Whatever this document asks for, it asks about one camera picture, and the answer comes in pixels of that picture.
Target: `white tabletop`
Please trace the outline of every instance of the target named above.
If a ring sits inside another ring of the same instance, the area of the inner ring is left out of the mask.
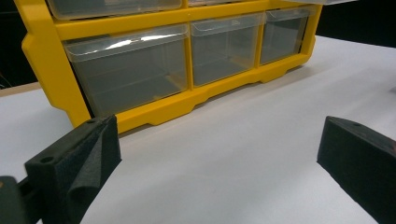
[[[72,130],[42,90],[0,98],[0,175]],[[317,36],[304,66],[120,137],[123,161],[82,223],[375,221],[317,163],[326,116],[396,139],[396,49]]]

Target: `transparent drawer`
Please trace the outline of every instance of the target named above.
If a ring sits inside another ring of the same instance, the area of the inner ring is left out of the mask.
[[[191,23],[192,71],[195,86],[253,67],[262,13]]]
[[[314,7],[266,11],[261,64],[299,53],[306,21],[313,14],[315,14]]]
[[[299,3],[310,3],[310,4],[317,4],[317,5],[334,5],[340,4],[345,2],[354,2],[358,0],[284,0],[287,2],[299,2]]]
[[[190,7],[204,6],[204,5],[217,5],[231,2],[240,2],[241,0],[189,0]]]
[[[95,116],[115,114],[187,89],[187,25],[64,43]]]
[[[47,0],[54,17],[74,20],[161,11],[181,7],[181,0]]]

